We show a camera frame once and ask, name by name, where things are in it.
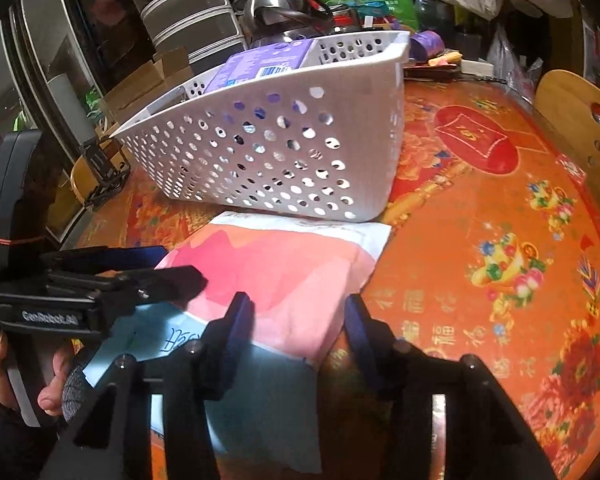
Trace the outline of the light blue tissue pack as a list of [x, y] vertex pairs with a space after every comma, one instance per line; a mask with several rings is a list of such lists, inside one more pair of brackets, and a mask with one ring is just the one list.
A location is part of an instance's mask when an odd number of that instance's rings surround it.
[[[114, 359], [130, 354], [140, 361], [162, 358], [199, 338], [207, 323], [174, 304], [148, 304], [118, 318], [84, 367], [94, 386]], [[216, 452], [266, 460], [302, 474], [322, 471], [316, 407], [317, 372], [305, 360], [254, 344], [248, 336], [230, 338], [212, 361], [211, 385], [222, 398], [206, 403]]]

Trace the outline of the pink tissue pack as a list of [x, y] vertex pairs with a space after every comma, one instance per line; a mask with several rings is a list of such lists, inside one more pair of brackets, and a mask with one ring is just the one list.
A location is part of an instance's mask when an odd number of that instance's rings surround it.
[[254, 304], [252, 340], [320, 366], [343, 303], [372, 276], [391, 229], [383, 223], [223, 212], [172, 249], [160, 268], [194, 266], [207, 280], [186, 310], [220, 318], [236, 292]]

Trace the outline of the grey knitted glove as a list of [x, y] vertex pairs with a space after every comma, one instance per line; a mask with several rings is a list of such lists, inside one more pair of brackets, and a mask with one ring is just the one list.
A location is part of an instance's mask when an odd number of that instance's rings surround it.
[[61, 396], [61, 411], [65, 422], [71, 422], [93, 390], [85, 378], [84, 368], [91, 362], [94, 353], [93, 349], [82, 348], [71, 361]]

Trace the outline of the wooden chair left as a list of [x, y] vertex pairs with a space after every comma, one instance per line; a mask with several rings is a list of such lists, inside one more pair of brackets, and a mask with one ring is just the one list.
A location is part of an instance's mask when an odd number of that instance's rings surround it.
[[83, 159], [82, 155], [80, 155], [80, 157], [76, 160], [76, 163], [73, 165], [70, 174], [70, 182], [74, 195], [76, 196], [78, 201], [83, 205], [84, 197], [95, 184], [95, 178], [92, 176], [91, 171], [88, 170], [86, 162]]

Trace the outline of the wooden chair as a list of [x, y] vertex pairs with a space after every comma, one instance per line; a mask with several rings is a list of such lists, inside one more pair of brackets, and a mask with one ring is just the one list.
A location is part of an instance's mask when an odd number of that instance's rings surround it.
[[568, 145], [600, 205], [600, 88], [568, 70], [550, 70], [536, 88], [534, 108]]
[[74, 195], [76, 196], [78, 201], [83, 205], [84, 197], [95, 184], [95, 178], [92, 176], [91, 171], [88, 170], [86, 162], [83, 159], [82, 155], [80, 155], [80, 157], [76, 160], [76, 163], [73, 165], [70, 174], [70, 182]]

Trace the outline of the black folding stand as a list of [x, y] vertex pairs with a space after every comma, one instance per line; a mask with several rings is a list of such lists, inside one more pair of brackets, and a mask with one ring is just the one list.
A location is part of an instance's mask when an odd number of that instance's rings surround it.
[[96, 210], [122, 191], [131, 174], [131, 165], [122, 144], [113, 138], [88, 141], [82, 146], [81, 155], [95, 178], [83, 205]]

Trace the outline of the cardboard box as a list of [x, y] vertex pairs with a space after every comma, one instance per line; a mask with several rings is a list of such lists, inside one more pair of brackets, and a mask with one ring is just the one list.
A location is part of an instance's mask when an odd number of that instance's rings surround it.
[[106, 94], [106, 109], [122, 125], [163, 93], [193, 76], [184, 48], [158, 53], [153, 61], [141, 65]]

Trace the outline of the white perforated plastic basket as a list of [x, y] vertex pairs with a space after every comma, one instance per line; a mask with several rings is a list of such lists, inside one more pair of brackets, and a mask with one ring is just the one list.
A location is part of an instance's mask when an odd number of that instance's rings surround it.
[[249, 80], [189, 78], [114, 137], [172, 200], [374, 220], [398, 168], [409, 46], [405, 30], [323, 36], [291, 67], [284, 44]]

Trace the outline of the purple tissue pack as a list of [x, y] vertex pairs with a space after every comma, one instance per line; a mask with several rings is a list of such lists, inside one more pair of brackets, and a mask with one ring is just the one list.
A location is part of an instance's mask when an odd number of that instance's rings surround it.
[[312, 44], [312, 39], [300, 39], [233, 54], [206, 85], [206, 91], [296, 70], [302, 65]]

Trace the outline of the grey stacked drawer tower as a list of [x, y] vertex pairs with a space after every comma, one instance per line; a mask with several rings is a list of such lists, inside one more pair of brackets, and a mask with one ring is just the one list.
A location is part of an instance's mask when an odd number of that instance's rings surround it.
[[230, 0], [133, 0], [159, 54], [182, 48], [202, 73], [247, 44]]

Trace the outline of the steel kettle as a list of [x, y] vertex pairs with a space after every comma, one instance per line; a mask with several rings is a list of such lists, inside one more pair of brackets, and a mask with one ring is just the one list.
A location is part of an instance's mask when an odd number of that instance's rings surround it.
[[324, 36], [332, 30], [334, 16], [322, 0], [246, 0], [242, 26], [254, 49]]

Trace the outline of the wooden chair right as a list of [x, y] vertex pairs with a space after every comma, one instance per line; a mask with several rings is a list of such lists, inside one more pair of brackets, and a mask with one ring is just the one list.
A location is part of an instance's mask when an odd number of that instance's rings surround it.
[[536, 88], [534, 108], [568, 145], [600, 205], [600, 88], [568, 70], [550, 70]]

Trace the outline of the purple tape roll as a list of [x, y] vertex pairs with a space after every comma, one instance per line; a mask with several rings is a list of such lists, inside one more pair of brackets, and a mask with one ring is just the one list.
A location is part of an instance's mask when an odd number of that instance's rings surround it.
[[417, 63], [425, 63], [445, 50], [443, 39], [433, 30], [416, 32], [410, 37], [410, 57]]

